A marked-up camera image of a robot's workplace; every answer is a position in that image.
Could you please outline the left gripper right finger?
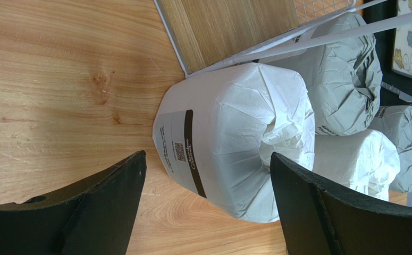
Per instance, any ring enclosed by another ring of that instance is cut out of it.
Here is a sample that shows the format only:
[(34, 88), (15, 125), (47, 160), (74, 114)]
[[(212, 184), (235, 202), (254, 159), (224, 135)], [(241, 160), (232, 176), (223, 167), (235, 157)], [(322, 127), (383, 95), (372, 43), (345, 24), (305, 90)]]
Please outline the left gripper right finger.
[(351, 190), (276, 152), (270, 172), (288, 254), (412, 254), (412, 207)]

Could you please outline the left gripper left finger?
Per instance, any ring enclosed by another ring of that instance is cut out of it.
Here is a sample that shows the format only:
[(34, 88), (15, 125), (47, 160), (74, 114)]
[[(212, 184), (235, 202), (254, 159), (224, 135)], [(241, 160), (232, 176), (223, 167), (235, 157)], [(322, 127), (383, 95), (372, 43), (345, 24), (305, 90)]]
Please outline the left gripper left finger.
[(0, 205), (0, 254), (126, 254), (146, 153), (24, 203)]

